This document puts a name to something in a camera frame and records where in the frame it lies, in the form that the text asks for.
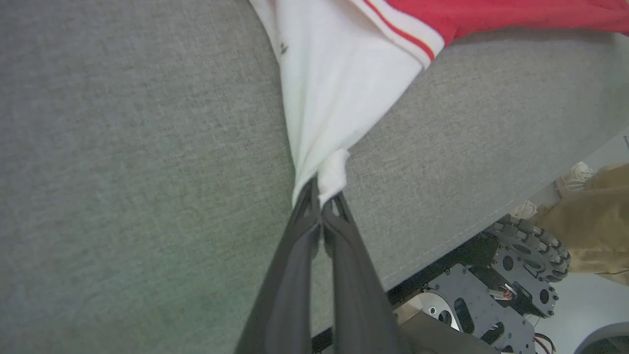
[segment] gray fabric surface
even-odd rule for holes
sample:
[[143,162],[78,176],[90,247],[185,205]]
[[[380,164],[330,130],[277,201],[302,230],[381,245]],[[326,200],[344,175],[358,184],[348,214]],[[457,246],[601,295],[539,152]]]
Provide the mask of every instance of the gray fabric surface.
[[[4,1],[0,28],[0,352],[231,352],[291,209],[253,9]],[[626,124],[626,47],[518,30],[446,49],[349,161],[385,286]],[[331,323],[324,252],[313,281],[314,334]]]

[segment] wire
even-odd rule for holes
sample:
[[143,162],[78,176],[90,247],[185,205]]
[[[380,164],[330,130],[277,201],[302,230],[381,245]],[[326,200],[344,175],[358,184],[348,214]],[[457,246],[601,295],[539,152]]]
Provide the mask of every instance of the wire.
[[552,348],[552,351],[555,352],[557,351],[557,349],[555,348],[555,344],[552,343],[552,340],[550,340],[550,338],[546,335],[546,334],[542,334],[542,333],[535,333],[536,337],[539,337],[543,340],[547,340],[550,343],[550,347]]
[[533,339],[537,342],[537,344],[539,344],[539,345],[540,345],[540,346],[544,349],[544,351],[546,352],[546,354],[550,354],[550,352],[548,351],[548,348],[546,348],[546,346],[542,344],[542,341],[540,341],[540,340],[539,340],[539,339],[537,339],[536,337],[533,337]]

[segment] white sneaker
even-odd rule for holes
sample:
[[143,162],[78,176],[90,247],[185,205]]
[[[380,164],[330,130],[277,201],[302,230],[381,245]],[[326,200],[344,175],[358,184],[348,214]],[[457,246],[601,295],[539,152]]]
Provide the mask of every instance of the white sneaker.
[[594,171],[584,162],[579,162],[570,168],[570,171],[560,176],[555,184],[557,191],[564,197],[570,193],[581,191],[586,186],[586,181],[594,176]]
[[509,214],[519,219],[531,219],[537,214],[537,205],[533,204],[530,200],[518,205]]

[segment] tan trousers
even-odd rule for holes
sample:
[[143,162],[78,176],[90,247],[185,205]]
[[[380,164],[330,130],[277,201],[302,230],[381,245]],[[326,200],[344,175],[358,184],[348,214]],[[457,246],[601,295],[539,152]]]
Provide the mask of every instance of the tan trousers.
[[601,169],[584,191],[562,199],[536,225],[566,245],[570,271],[629,285],[629,164]]

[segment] red fabric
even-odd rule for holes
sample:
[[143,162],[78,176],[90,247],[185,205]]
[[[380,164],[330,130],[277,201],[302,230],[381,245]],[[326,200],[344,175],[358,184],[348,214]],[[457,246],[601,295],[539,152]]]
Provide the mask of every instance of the red fabric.
[[441,33],[445,44],[503,27],[587,28],[629,34],[626,0],[387,0]]

